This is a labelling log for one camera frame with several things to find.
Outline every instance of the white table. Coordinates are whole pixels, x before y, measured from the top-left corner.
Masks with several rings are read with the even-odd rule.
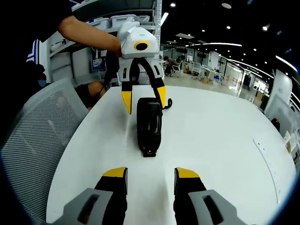
[[[56,169],[47,205],[47,222],[62,215],[66,203],[94,188],[110,169],[128,168],[125,225],[174,225],[174,168],[198,173],[238,210],[248,224],[264,224],[278,209],[267,165],[253,139],[268,151],[282,196],[295,177],[283,139],[250,102],[229,95],[167,87],[173,106],[164,111],[162,142],[155,158],[143,158],[136,138],[136,104],[154,97],[150,86],[134,86],[132,115],[121,87],[103,96],[83,120]]]

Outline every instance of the storage box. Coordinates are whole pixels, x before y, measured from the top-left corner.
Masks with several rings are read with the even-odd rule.
[[[112,21],[108,18],[103,18],[98,21],[92,22],[90,25],[98,28],[99,30],[106,30],[112,27]]]
[[[135,20],[135,18],[136,18],[136,15],[134,15],[134,14],[114,15],[111,17],[112,27],[119,27],[127,21],[133,22]]]
[[[135,21],[138,21],[140,23],[145,23],[145,22],[149,22],[150,16],[148,15],[138,15],[135,18]]]
[[[209,84],[210,83],[210,79],[205,77],[205,78],[202,79],[202,82]]]

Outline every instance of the person's hand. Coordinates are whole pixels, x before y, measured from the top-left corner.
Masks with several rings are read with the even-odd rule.
[[[122,50],[121,50],[121,42],[119,41],[117,46],[116,46],[116,50],[114,51],[117,58],[122,57]]]

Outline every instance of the white partition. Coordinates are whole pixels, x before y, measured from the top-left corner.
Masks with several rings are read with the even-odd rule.
[[[300,125],[299,118],[297,118],[295,112],[278,94],[275,94],[272,104],[265,111],[265,115],[269,120],[276,118],[279,121],[279,132],[283,137],[286,131],[292,134],[296,131],[297,126]]]
[[[283,72],[277,69],[270,98],[264,112],[266,113],[268,108],[273,104],[274,96],[276,94],[278,94],[278,96],[285,103],[289,104],[292,94],[292,87],[292,80]]]

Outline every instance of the office chair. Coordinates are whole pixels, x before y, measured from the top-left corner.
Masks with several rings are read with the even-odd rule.
[[[180,64],[178,66],[172,66],[172,69],[174,71],[174,74],[177,76],[177,77],[180,77],[180,74],[181,74],[181,65],[182,65],[182,62],[180,62]]]
[[[71,81],[59,80],[25,103],[0,146],[7,180],[35,224],[46,220],[56,167],[87,113]]]

